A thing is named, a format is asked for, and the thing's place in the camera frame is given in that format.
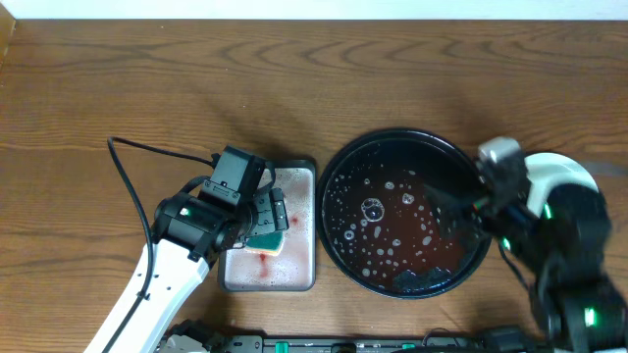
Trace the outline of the green and orange sponge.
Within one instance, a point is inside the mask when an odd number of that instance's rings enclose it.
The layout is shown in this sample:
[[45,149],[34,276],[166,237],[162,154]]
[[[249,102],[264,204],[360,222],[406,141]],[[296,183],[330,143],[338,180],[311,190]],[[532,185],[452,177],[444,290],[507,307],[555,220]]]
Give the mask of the green and orange sponge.
[[281,231],[250,237],[244,249],[250,252],[278,255],[284,246],[284,234]]

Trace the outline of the mint plate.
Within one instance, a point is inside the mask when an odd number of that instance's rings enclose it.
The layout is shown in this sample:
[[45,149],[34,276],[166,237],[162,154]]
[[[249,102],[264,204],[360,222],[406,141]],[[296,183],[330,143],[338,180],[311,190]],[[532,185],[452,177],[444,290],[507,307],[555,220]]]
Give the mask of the mint plate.
[[534,153],[525,158],[530,180],[526,206],[537,217],[545,211],[550,193],[564,184],[584,186],[599,192],[592,175],[575,160],[558,153]]

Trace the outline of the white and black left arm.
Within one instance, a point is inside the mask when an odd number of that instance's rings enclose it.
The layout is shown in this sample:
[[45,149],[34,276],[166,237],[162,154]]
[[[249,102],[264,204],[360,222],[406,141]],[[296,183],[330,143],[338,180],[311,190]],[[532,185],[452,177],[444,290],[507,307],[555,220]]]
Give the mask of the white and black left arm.
[[272,188],[235,212],[187,192],[164,199],[131,280],[88,352],[152,352],[190,294],[225,253],[288,229],[284,194]]

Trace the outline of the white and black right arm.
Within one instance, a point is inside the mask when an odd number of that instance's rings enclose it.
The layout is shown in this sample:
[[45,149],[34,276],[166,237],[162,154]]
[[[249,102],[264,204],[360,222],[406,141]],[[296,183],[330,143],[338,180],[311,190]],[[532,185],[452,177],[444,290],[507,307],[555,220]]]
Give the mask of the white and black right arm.
[[581,209],[543,206],[535,215],[522,191],[456,197],[432,186],[426,198],[437,208],[445,235],[468,231],[493,237],[535,276],[527,285],[532,315],[555,348],[574,352],[624,349],[627,302],[603,268],[611,223],[603,197],[570,185]]

